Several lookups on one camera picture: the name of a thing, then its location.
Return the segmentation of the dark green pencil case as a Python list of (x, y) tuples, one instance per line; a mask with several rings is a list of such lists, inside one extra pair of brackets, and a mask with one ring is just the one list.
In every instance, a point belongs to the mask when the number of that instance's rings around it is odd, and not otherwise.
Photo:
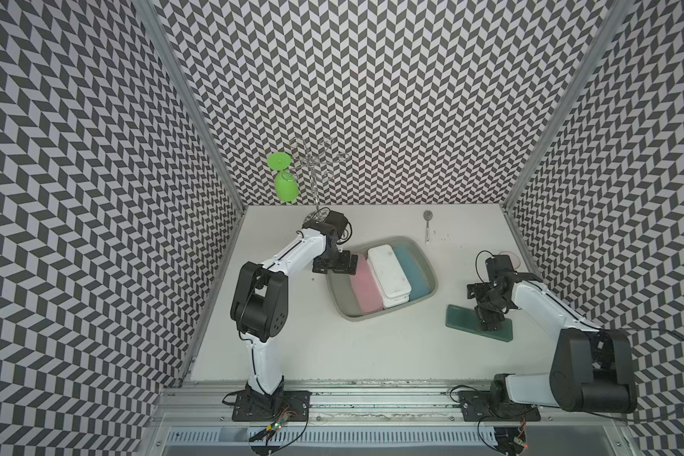
[(509, 343), (513, 340), (513, 327), (510, 319), (505, 319), (497, 330), (488, 331), (482, 326), (473, 309), (448, 305), (445, 324), (448, 328), (475, 336)]

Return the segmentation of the grey storage box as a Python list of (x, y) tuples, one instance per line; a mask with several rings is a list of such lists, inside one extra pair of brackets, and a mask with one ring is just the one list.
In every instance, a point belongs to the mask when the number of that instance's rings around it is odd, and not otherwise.
[(351, 250), (356, 273), (327, 277), (332, 303), (349, 321), (390, 314), (431, 298), (438, 289), (431, 262), (409, 237), (386, 237)]

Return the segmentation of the light blue pencil case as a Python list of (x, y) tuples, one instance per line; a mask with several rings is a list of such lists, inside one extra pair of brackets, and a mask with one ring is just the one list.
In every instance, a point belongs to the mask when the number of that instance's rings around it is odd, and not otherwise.
[(398, 259), (400, 266), (410, 283), (410, 301), (425, 298), (431, 293), (431, 286), (427, 282), (423, 270), (419, 266), (410, 251), (405, 247), (394, 247), (393, 252)]

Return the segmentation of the pink pencil case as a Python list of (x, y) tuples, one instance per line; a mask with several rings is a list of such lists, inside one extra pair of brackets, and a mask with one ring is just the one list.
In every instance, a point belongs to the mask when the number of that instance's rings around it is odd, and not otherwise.
[(356, 271), (350, 276), (351, 288), (363, 315), (383, 310), (383, 298), (374, 277), (372, 267), (362, 254), (355, 254)]

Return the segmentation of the translucent white pencil case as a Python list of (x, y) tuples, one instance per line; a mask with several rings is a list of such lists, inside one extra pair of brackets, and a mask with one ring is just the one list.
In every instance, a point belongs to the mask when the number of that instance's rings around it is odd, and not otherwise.
[(368, 261), (374, 269), (382, 293), (392, 295), (412, 290), (391, 245), (383, 244), (369, 249)]

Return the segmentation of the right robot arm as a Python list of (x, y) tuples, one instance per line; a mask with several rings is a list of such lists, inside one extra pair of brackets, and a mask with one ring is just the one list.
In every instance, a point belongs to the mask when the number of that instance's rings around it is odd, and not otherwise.
[(474, 330), (492, 336), (507, 316), (523, 311), (555, 341), (545, 374), (498, 374), (490, 384), (491, 415), (514, 419), (539, 406), (566, 412), (631, 413), (638, 403), (632, 348), (625, 332), (583, 317), (532, 273), (518, 272), (510, 256), (489, 255), (485, 279), (467, 287), (475, 300)]

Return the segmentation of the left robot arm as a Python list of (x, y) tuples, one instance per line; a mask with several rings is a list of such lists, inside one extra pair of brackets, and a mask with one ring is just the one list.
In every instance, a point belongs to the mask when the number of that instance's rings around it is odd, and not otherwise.
[(355, 275), (358, 259), (342, 248), (352, 233), (344, 214), (322, 207), (306, 217), (296, 237), (277, 254), (241, 267), (230, 317), (250, 358), (241, 400), (252, 414), (277, 414), (282, 408), (283, 375), (272, 342), (289, 315), (290, 279), (307, 265), (315, 274)]

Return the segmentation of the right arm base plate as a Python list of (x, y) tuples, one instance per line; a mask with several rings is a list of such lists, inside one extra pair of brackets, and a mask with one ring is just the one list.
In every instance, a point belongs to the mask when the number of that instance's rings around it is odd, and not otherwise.
[(457, 397), (466, 422), (477, 422), (481, 418), (503, 422), (539, 422), (542, 419), (537, 407), (492, 399), (488, 391), (458, 391)]

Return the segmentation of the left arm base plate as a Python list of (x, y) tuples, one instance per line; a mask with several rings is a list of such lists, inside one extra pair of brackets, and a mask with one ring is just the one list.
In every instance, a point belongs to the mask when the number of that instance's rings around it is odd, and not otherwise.
[(245, 389), (236, 397), (232, 410), (234, 422), (271, 423), (282, 414), (291, 422), (305, 422), (309, 418), (309, 391), (282, 391), (271, 396)]

